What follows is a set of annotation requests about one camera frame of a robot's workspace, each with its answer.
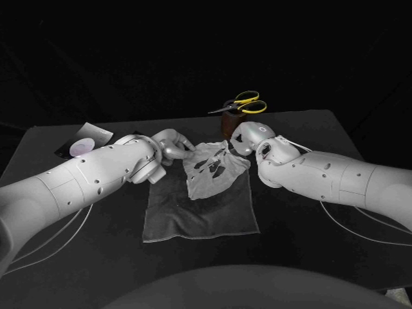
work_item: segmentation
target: table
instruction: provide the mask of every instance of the table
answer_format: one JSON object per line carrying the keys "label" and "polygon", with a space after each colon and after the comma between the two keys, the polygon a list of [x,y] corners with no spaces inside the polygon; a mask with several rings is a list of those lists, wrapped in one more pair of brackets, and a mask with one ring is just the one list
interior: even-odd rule
{"label": "table", "polygon": [[[328,110],[249,115],[278,135],[315,151],[362,160],[354,144]],[[173,128],[197,145],[219,142],[220,117],[96,124],[114,132],[111,144],[134,131],[153,136]],[[33,127],[11,157],[0,186],[42,173],[63,160],[55,150],[81,125]],[[412,248],[375,243],[346,232],[327,217],[320,203],[285,189],[262,184],[254,154],[249,156],[254,213],[261,234],[143,243],[141,233],[150,183],[128,183],[101,200],[79,234],[45,262],[0,280],[0,308],[99,308],[145,283],[174,273],[229,264],[265,264],[311,270],[370,289],[412,286]],[[364,236],[412,243],[412,236],[386,227],[353,207],[327,204],[339,222]],[[72,216],[32,239],[32,250]],[[69,239],[78,218],[52,245],[26,258],[43,258]]]}

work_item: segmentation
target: cloth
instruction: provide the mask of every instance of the cloth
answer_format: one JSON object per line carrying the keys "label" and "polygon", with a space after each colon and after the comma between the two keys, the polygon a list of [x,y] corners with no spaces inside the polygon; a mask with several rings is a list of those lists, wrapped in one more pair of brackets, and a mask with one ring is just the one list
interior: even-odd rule
{"label": "cloth", "polygon": [[223,140],[220,143],[200,143],[194,156],[183,160],[183,167],[189,197],[196,200],[222,193],[251,167],[251,162],[230,154],[228,141]]}
{"label": "cloth", "polygon": [[[189,159],[189,164],[174,160],[173,165],[166,167],[166,176],[154,185],[150,185],[143,230],[143,241],[145,243],[163,241],[176,236],[189,239],[207,239],[225,235],[259,233],[252,210],[249,173],[245,168],[249,167],[249,162],[246,163],[243,158],[241,158],[242,161],[230,158],[233,154],[229,152],[228,143],[200,144],[196,148],[197,153]],[[222,155],[225,159],[218,159],[220,164],[216,164],[218,160],[213,160],[212,157],[222,148],[225,149],[218,157]],[[239,170],[243,172],[235,178],[226,178],[225,169],[220,176],[213,178],[213,172],[205,170],[205,173],[210,174],[209,179],[219,181],[223,188],[215,189],[215,194],[210,194],[212,191],[209,191],[209,198],[192,200],[187,188],[189,180],[186,179],[190,176],[186,176],[184,169],[193,162],[205,161],[206,153],[213,155],[207,156],[209,160],[200,167],[215,163],[215,172],[220,166],[226,167],[229,175],[236,174]]]}

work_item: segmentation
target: scissors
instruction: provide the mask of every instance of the scissors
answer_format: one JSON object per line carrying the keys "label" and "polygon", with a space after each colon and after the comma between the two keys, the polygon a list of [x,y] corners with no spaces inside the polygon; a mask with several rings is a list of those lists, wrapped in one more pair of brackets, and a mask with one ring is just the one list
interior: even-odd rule
{"label": "scissors", "polygon": [[225,108],[210,111],[207,114],[219,113],[220,111],[230,111],[232,109],[238,109],[243,113],[258,114],[267,110],[267,103],[261,100],[259,93],[256,91],[245,91],[242,92],[233,100],[228,100],[225,102]]}

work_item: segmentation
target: tabletop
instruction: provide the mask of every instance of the tabletop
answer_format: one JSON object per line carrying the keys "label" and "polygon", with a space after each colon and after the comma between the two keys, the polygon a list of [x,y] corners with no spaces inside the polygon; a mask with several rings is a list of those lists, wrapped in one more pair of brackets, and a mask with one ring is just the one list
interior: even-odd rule
{"label": "tabletop", "polygon": [[[248,115],[277,135],[311,150],[363,160],[347,133],[328,110]],[[63,160],[55,150],[82,124],[27,130],[0,186],[42,173]],[[220,116],[95,124],[114,133],[109,144],[134,131],[153,136],[173,128],[194,145],[219,142]],[[259,181],[254,154],[248,157],[252,206],[261,234],[190,240],[173,238],[143,243],[150,182],[127,183],[92,208],[79,234],[45,262],[0,280],[0,308],[99,308],[127,292],[179,272],[230,264],[294,267],[344,279],[370,289],[412,286],[412,247],[375,243],[344,231],[318,201]],[[412,243],[412,236],[367,218],[350,206],[327,204],[339,222],[366,237]],[[72,215],[49,226],[26,244],[32,250],[60,229]],[[81,216],[52,243],[24,258],[46,257],[66,242]]]}

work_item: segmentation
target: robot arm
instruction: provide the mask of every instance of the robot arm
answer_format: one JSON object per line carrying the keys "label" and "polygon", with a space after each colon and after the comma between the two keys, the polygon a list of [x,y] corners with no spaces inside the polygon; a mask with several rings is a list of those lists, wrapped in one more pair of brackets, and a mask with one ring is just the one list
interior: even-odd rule
{"label": "robot arm", "polygon": [[164,165],[193,154],[173,129],[151,138],[128,135],[42,174],[0,188],[0,278],[20,248],[52,223],[115,192],[125,181],[156,183]]}
{"label": "robot arm", "polygon": [[292,142],[256,122],[241,124],[230,143],[243,155],[255,151],[265,185],[285,187],[314,200],[367,209],[412,231],[412,171],[320,151],[301,154]]}

